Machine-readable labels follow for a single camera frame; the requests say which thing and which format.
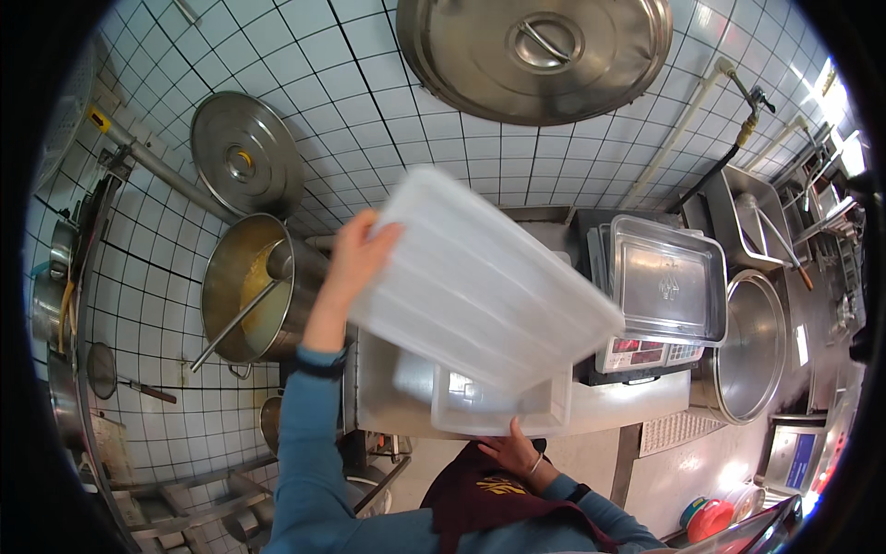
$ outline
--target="maroon apron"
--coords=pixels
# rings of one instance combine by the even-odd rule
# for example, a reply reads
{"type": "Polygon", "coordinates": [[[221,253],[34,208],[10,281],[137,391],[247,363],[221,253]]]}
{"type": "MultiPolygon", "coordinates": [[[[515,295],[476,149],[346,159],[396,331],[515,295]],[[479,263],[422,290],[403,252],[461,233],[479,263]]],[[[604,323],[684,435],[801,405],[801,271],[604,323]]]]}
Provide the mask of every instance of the maroon apron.
{"type": "Polygon", "coordinates": [[[584,529],[604,552],[616,552],[610,539],[572,502],[544,500],[517,477],[469,442],[428,488],[422,508],[433,510],[433,531],[440,554],[453,554],[466,533],[503,527],[516,521],[556,514],[564,524],[584,529]]]}

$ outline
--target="lid handle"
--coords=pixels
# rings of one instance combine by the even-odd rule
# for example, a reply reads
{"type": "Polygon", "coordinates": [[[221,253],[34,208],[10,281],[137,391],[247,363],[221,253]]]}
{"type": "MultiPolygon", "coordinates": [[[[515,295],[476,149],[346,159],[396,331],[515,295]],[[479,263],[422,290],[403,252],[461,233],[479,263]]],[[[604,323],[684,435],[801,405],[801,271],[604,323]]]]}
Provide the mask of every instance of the lid handle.
{"type": "Polygon", "coordinates": [[[529,21],[520,22],[520,24],[517,25],[517,28],[529,36],[529,38],[533,39],[541,48],[561,64],[567,64],[572,60],[568,54],[562,53],[557,47],[549,43],[544,36],[539,35],[538,31],[532,28],[532,25],[529,24],[529,21]]]}

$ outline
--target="apron logo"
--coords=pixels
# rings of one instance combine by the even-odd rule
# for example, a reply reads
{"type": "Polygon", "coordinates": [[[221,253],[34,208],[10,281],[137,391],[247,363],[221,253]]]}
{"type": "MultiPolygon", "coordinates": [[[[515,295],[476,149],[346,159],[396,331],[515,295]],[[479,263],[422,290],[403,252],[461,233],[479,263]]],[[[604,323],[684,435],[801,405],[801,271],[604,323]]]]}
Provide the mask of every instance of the apron logo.
{"type": "Polygon", "coordinates": [[[501,477],[486,477],[482,481],[477,481],[477,485],[483,490],[494,492],[496,495],[507,495],[510,493],[526,494],[526,491],[520,485],[501,477]]]}

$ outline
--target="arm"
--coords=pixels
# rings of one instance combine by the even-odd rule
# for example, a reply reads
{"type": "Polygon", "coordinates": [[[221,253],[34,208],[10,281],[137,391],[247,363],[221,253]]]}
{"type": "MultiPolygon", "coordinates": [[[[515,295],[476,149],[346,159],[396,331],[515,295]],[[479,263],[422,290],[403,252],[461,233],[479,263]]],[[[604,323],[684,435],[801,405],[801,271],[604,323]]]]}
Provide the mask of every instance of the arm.
{"type": "MultiPolygon", "coordinates": [[[[478,446],[480,450],[498,460],[502,467],[522,479],[534,494],[545,500],[566,500],[579,485],[549,461],[539,460],[540,454],[520,431],[516,417],[510,420],[510,437],[479,439],[485,443],[478,446]]],[[[601,531],[618,542],[635,544],[641,550],[665,548],[665,544],[640,525],[634,516],[593,490],[581,497],[576,505],[601,531]]]]}
{"type": "Polygon", "coordinates": [[[304,547],[314,547],[306,550],[339,550],[359,526],[346,500],[335,432],[347,310],[400,235],[399,226],[389,225],[368,240],[376,219],[366,210],[339,232],[299,345],[299,370],[286,383],[272,540],[294,533],[304,547]]]}

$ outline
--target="clear plastic container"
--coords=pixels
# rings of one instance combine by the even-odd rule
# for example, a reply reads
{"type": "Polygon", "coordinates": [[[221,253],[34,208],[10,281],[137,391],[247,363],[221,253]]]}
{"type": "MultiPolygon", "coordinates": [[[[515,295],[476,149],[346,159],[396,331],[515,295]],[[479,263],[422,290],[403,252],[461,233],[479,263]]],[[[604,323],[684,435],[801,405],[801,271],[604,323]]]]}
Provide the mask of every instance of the clear plastic container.
{"type": "Polygon", "coordinates": [[[349,318],[443,367],[520,392],[625,326],[575,269],[436,169],[408,174],[376,229],[389,222],[402,223],[403,235],[349,318]]]}
{"type": "Polygon", "coordinates": [[[503,437],[510,435],[510,419],[517,416],[527,437],[552,437],[565,433],[569,426],[571,398],[571,366],[514,394],[438,365],[434,368],[431,425],[450,433],[503,437]]]}

